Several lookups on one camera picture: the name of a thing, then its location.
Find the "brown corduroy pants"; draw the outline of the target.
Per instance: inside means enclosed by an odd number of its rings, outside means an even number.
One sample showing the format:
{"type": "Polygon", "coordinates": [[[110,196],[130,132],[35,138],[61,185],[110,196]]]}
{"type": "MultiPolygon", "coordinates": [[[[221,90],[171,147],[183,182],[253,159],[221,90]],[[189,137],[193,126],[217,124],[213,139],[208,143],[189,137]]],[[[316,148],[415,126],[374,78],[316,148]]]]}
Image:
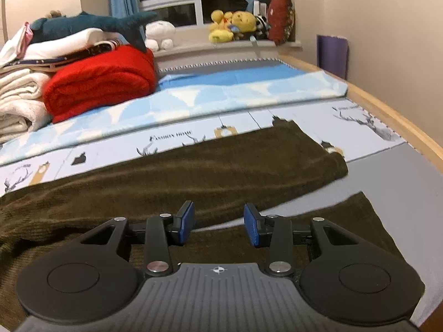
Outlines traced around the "brown corduroy pants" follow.
{"type": "Polygon", "coordinates": [[[292,121],[151,154],[1,198],[1,325],[15,331],[403,331],[423,286],[369,200],[308,225],[296,270],[265,273],[243,208],[264,211],[348,174],[292,121]],[[195,206],[173,273],[146,277],[129,225],[195,206]]]}

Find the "deer print bed sheet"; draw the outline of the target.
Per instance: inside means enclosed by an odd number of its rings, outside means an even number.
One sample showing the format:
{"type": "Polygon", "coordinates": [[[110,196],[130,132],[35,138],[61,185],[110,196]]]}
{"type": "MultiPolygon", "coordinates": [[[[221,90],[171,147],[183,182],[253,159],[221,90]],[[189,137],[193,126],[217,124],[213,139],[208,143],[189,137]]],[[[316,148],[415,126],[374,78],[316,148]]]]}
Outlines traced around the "deer print bed sheet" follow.
{"type": "Polygon", "coordinates": [[[348,99],[236,112],[141,130],[51,151],[1,167],[1,194],[80,174],[149,154],[272,127],[276,118],[294,121],[312,140],[345,161],[401,145],[405,140],[348,99]]]}

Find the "red folded blanket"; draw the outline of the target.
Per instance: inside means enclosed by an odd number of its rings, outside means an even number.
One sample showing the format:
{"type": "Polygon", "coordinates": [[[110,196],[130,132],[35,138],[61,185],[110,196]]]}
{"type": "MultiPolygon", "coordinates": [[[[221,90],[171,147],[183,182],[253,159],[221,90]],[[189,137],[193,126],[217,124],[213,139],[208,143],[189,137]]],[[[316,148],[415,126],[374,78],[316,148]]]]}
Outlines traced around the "red folded blanket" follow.
{"type": "Polygon", "coordinates": [[[157,86],[154,55],[130,45],[76,61],[57,71],[43,88],[53,123],[98,107],[146,97],[157,86]]]}

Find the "cream folded quilt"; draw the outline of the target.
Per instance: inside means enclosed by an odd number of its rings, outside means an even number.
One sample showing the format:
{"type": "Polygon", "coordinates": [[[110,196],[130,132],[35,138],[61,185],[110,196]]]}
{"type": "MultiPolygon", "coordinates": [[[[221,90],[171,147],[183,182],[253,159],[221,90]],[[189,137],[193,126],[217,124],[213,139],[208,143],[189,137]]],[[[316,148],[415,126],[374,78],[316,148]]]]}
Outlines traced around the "cream folded quilt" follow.
{"type": "Polygon", "coordinates": [[[1,144],[50,122],[43,88],[51,77],[28,68],[1,74],[1,144]]]}

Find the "white mushroom plush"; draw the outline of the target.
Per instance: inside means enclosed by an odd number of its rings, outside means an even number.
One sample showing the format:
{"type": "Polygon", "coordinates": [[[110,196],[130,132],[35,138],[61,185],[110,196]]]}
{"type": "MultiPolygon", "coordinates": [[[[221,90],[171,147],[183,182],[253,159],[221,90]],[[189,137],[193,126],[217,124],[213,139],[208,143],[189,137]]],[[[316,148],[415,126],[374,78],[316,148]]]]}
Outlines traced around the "white mushroom plush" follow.
{"type": "Polygon", "coordinates": [[[168,21],[155,21],[145,27],[145,46],[152,52],[174,48],[173,36],[176,27],[168,21]]]}

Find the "yellow bear plush toys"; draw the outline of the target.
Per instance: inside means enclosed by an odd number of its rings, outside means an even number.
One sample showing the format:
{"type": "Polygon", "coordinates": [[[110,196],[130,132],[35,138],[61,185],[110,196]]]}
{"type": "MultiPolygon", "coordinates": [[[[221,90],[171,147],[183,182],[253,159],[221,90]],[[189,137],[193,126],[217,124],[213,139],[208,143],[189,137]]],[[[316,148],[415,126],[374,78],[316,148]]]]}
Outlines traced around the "yellow bear plush toys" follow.
{"type": "Polygon", "coordinates": [[[210,43],[247,40],[257,31],[257,19],[247,11],[223,12],[215,10],[211,13],[211,20],[208,36],[210,43]]]}

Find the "white folded bedding stack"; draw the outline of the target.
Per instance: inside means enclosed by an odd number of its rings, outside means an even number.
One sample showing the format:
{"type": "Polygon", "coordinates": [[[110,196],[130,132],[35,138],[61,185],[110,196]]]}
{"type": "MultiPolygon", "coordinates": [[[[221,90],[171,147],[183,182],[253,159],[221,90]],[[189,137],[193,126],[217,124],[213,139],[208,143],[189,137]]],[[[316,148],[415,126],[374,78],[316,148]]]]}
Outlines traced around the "white folded bedding stack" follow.
{"type": "Polygon", "coordinates": [[[75,61],[115,50],[124,44],[118,33],[87,28],[64,38],[32,43],[35,36],[25,23],[1,49],[1,72],[28,68],[54,72],[75,61]]]}

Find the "dark red cushion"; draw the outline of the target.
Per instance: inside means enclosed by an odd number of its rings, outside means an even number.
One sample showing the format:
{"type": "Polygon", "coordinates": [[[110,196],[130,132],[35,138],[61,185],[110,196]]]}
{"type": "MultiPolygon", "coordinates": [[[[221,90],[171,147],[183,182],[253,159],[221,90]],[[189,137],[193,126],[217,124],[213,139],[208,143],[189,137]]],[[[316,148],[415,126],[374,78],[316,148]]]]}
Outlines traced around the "dark red cushion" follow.
{"type": "Polygon", "coordinates": [[[267,11],[268,39],[279,46],[289,41],[295,23],[292,0],[271,0],[267,11]]]}

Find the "teal shark plush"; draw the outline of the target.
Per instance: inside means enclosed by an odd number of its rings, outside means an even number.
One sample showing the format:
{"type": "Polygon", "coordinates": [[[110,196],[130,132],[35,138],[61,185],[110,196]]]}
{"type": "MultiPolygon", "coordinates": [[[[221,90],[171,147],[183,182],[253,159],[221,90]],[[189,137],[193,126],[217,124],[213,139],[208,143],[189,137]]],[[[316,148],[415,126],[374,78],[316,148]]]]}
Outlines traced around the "teal shark plush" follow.
{"type": "Polygon", "coordinates": [[[75,17],[40,18],[31,23],[33,32],[31,43],[46,42],[65,38],[69,35],[81,32],[87,28],[99,28],[103,32],[115,32],[121,34],[129,44],[141,52],[146,51],[144,38],[140,28],[154,22],[157,13],[154,11],[141,11],[127,17],[105,17],[88,14],[82,11],[75,17]]]}

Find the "wooden bed frame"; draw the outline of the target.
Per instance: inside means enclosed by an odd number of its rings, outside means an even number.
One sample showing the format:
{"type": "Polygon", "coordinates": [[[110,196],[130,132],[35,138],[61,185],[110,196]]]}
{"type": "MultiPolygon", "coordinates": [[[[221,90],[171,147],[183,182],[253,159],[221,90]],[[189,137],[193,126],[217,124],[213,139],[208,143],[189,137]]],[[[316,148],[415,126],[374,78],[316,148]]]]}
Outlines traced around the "wooden bed frame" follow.
{"type": "Polygon", "coordinates": [[[352,83],[348,83],[343,98],[291,104],[271,111],[293,118],[314,141],[339,152],[348,162],[410,145],[442,170],[442,147],[438,143],[396,110],[352,83]]]}

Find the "purple folder against wall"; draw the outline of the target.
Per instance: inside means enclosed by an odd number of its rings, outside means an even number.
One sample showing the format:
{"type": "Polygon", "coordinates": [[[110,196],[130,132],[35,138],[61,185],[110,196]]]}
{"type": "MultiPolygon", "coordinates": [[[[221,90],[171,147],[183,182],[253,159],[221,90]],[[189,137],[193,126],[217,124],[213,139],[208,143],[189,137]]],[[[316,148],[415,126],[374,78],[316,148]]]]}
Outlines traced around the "purple folder against wall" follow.
{"type": "Polygon", "coordinates": [[[317,66],[341,79],[348,75],[349,45],[346,38],[317,35],[317,66]]]}

